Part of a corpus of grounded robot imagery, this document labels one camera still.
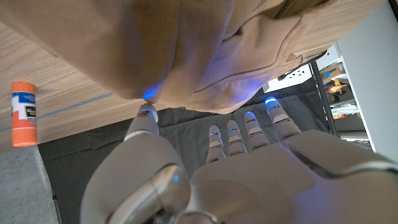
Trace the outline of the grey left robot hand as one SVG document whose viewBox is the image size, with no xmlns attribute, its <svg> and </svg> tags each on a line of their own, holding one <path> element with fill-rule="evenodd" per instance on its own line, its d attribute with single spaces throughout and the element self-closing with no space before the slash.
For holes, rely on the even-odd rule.
<svg viewBox="0 0 398 224">
<path fill-rule="evenodd" d="M 273 97 L 271 144 L 255 115 L 228 143 L 209 130 L 206 164 L 188 175 L 143 104 L 83 194 L 81 223 L 396 223 L 397 163 L 320 131 L 301 131 Z"/>
</svg>

